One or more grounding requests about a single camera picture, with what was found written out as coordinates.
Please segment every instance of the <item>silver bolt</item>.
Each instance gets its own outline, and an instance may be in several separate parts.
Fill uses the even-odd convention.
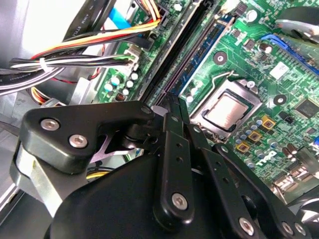
[[[186,198],[180,194],[180,193],[174,193],[171,197],[171,200],[175,207],[177,207],[180,210],[185,211],[187,209],[188,203]]]
[[[246,219],[246,218],[240,218],[239,224],[242,230],[245,231],[248,235],[252,236],[255,232],[253,225]]]
[[[79,134],[72,135],[69,138],[70,145],[74,148],[85,148],[88,145],[86,137]]]
[[[307,235],[305,229],[299,223],[295,223],[295,227],[297,231],[299,231],[302,235]]]
[[[226,148],[225,146],[221,146],[221,150],[223,150],[225,153],[228,153],[228,148]]]
[[[197,133],[200,133],[200,132],[201,132],[200,128],[198,128],[197,126],[194,126],[194,130],[195,130],[195,132],[197,132]]]
[[[249,82],[247,82],[247,87],[249,88],[249,89],[251,89],[251,88],[254,88],[255,87],[255,85],[256,85],[256,83],[255,82],[253,82],[253,81],[249,81]]]
[[[173,119],[173,121],[178,122],[178,118],[176,118],[175,116],[172,116],[171,118]]]
[[[152,111],[151,111],[149,108],[147,108],[146,106],[143,106],[143,107],[141,108],[141,110],[142,110],[144,113],[146,113],[146,114],[152,113]]]
[[[58,123],[58,121],[53,119],[44,119],[41,121],[40,124],[43,129],[48,131],[56,131],[60,128],[60,124]]]
[[[285,231],[288,232],[288,234],[290,234],[290,235],[294,234],[294,231],[291,229],[291,227],[288,225],[288,223],[282,222],[282,225],[283,225]]]

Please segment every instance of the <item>black cable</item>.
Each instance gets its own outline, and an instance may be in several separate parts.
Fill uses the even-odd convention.
[[[99,170],[99,169],[105,169],[105,170],[110,170],[110,171],[114,170],[114,168],[111,168],[111,167],[95,166],[95,167],[90,167],[90,168],[88,168],[88,171],[94,170],[94,169],[97,169],[97,170]]]
[[[96,2],[99,2],[96,0],[87,0],[87,1],[92,3],[94,6],[96,6]],[[85,33],[87,31],[100,30],[101,27],[103,26],[104,22],[106,21],[107,17],[109,16],[109,12],[112,10],[112,8],[115,4],[115,1],[116,0],[108,0],[107,1],[107,4],[105,4],[103,6],[103,8],[101,9],[101,11],[100,11],[101,14],[99,14],[98,19],[95,20],[94,23],[89,23],[89,24],[92,24],[91,26],[83,28],[82,21],[77,21],[77,24],[72,23],[71,25],[73,27],[72,27],[72,29],[69,28],[68,32],[65,35],[65,38],[72,37],[75,35],[75,33],[82,34],[82,33]],[[95,9],[94,8],[90,9],[90,7],[88,7],[89,4],[86,4],[85,6],[86,6],[85,10],[84,9],[81,9],[81,10],[83,10],[83,12],[86,12],[87,14],[89,13],[88,15],[90,16],[91,10],[95,10]],[[71,52],[66,51],[63,54],[66,54],[66,55],[74,54],[74,53],[81,54],[84,52],[84,50],[85,50],[85,48],[81,48],[81,49],[77,49],[77,51],[71,51]],[[0,75],[0,86],[9,86],[9,85],[12,85],[12,83],[14,83],[14,84],[23,83],[23,82],[29,81],[29,80],[34,79],[35,77],[38,77],[38,76],[43,75],[43,74],[44,74],[44,71],[40,70],[40,71],[32,72],[32,73],[18,73],[18,74],[10,74],[10,75]]]

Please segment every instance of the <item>yellow wire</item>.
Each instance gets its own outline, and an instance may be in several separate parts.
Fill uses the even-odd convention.
[[[122,34],[132,34],[132,33],[149,31],[149,30],[152,30],[155,27],[157,27],[159,22],[160,22],[160,20],[156,20],[156,21],[151,22],[151,23],[146,23],[146,24],[139,25],[139,26],[133,26],[133,27],[118,30],[115,32],[107,32],[107,33],[102,33],[102,34],[99,34],[96,36],[89,36],[89,37],[84,37],[84,38],[80,38],[80,39],[73,40],[73,41],[61,42],[53,47],[46,49],[45,51],[50,51],[51,49],[61,47],[61,46],[75,45],[75,44],[81,44],[81,43],[84,44],[84,43],[89,42],[89,41],[98,40],[98,39],[101,39],[104,37],[109,37],[109,36],[116,36],[116,35],[122,35]]]
[[[109,172],[98,172],[98,173],[92,173],[88,176],[86,176],[86,179],[91,179],[91,178],[98,178],[98,177],[102,177],[106,174],[108,174]]]
[[[156,16],[157,16],[158,18],[160,18],[160,12],[159,12],[159,9],[158,9],[158,7],[156,6],[154,0],[150,0],[150,2],[151,2],[151,4],[152,4],[153,9],[155,10]]]
[[[149,0],[145,0],[146,2],[146,5],[148,6],[150,12],[151,12],[151,15],[152,15],[152,18],[154,21],[156,21],[156,15],[155,15],[155,12],[154,12],[154,8],[152,7],[152,4],[150,3]]]

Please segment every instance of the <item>green circuit board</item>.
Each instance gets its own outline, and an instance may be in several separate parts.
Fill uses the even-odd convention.
[[[152,48],[149,51],[146,51],[142,49],[140,59],[139,59],[139,65],[141,66],[139,68],[138,74],[139,78],[134,81],[134,86],[128,89],[130,92],[127,96],[123,96],[122,90],[126,86],[126,81],[129,80],[129,76],[126,76],[125,74],[121,73],[120,70],[116,69],[109,69],[105,72],[105,74],[102,76],[103,81],[101,84],[101,87],[98,91],[98,102],[100,103],[109,103],[113,101],[118,101],[116,99],[118,94],[120,94],[120,99],[123,100],[133,100],[136,98],[137,88],[142,83],[142,79],[144,75],[147,73],[147,71],[152,66],[154,59],[161,53],[162,46],[168,41],[169,37],[172,35],[173,31],[175,31],[175,27],[179,24],[179,22],[184,19],[185,15],[187,15],[190,11],[192,11],[192,1],[191,0],[181,0],[179,3],[183,6],[183,9],[181,11],[176,11],[173,7],[175,4],[175,1],[171,0],[161,0],[158,1],[159,6],[161,6],[161,9],[163,9],[162,12],[165,19],[162,20],[162,23],[159,27],[154,29],[152,31],[153,34],[157,36],[156,40],[154,41]],[[140,8],[138,8],[134,14],[133,20],[131,22],[132,26],[135,26],[137,24],[141,24],[142,22],[147,21],[148,16],[145,12],[143,12]],[[116,51],[117,54],[123,54],[126,49],[129,49],[131,44],[129,43],[121,43]],[[119,74],[122,78],[121,84],[118,86],[113,86],[112,91],[105,90],[104,86],[107,83],[110,83],[111,78],[114,75]]]
[[[243,0],[242,2],[248,6],[246,12],[254,10],[258,13],[258,17],[253,22],[248,22],[246,15],[236,20],[192,78],[193,84],[183,91],[181,97],[186,100],[191,88],[198,85],[198,82],[203,83],[193,96],[194,100],[187,103],[189,113],[192,113],[212,89],[214,76],[234,70],[240,77],[253,81],[263,104],[251,119],[227,140],[227,143],[243,161],[251,159],[256,164],[255,173],[264,182],[272,183],[280,175],[287,174],[289,166],[294,164],[287,159],[281,149],[288,143],[292,143],[296,148],[308,146],[318,135],[319,79],[279,47],[273,45],[271,54],[264,54],[259,51],[258,45],[266,34],[282,34],[276,27],[275,20],[283,9],[303,5],[318,6],[319,1]],[[221,51],[227,54],[228,59],[225,64],[219,66],[214,63],[214,55]],[[284,67],[284,72],[280,72],[280,66]],[[217,89],[224,81],[225,78],[216,79],[215,88]],[[275,105],[275,97],[281,95],[286,98],[285,103]],[[300,113],[301,108],[308,103],[313,106],[314,115],[311,117]],[[293,123],[284,121],[280,117],[281,112],[287,113],[293,119]],[[261,135],[260,139],[257,142],[249,137],[242,140],[249,149],[245,149],[245,152],[238,151],[235,136],[239,136],[248,124],[254,123],[253,119],[261,119],[263,116],[267,116],[275,123],[273,128],[271,130],[263,126],[257,128],[255,131]],[[270,140],[276,142],[278,146],[271,148]],[[275,152],[276,156],[267,161],[261,160],[256,155],[257,150],[261,150],[265,155]]]

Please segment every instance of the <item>solid capacitor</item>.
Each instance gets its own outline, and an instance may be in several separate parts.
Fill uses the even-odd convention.
[[[244,132],[245,132],[245,134],[247,134],[247,135],[251,135],[252,130],[251,130],[249,127],[245,127],[245,128],[244,128]]]
[[[261,159],[263,159],[265,157],[265,154],[261,149],[256,150],[255,153],[256,153],[257,157],[259,157]]]
[[[263,120],[260,117],[255,117],[254,121],[256,122],[257,125],[262,125],[263,124]]]
[[[239,132],[239,137],[240,137],[242,140],[247,139],[247,135],[245,135],[245,133],[244,133],[243,131],[240,131],[240,132]]]
[[[285,155],[287,158],[292,158],[292,157],[293,157],[293,155],[289,152],[289,150],[288,150],[286,147],[284,147],[284,148],[282,149],[282,152],[284,153],[284,155]]]
[[[126,87],[127,88],[132,88],[134,85],[134,82],[133,81],[126,81]]]
[[[236,143],[236,144],[241,144],[241,143],[243,142],[238,135],[236,135],[236,136],[234,137],[234,140],[235,140],[235,143]]]
[[[271,148],[277,148],[279,145],[278,142],[274,138],[269,139],[267,142]]]
[[[251,170],[256,169],[255,163],[250,158],[245,159],[244,162]]]
[[[289,150],[289,152],[291,154],[297,154],[298,153],[296,147],[292,143],[288,143],[287,144],[287,148],[288,148],[288,150]]]
[[[248,124],[248,126],[249,126],[250,129],[252,129],[252,130],[256,130],[256,129],[258,128],[258,126],[257,126],[254,122],[250,122],[250,123]]]

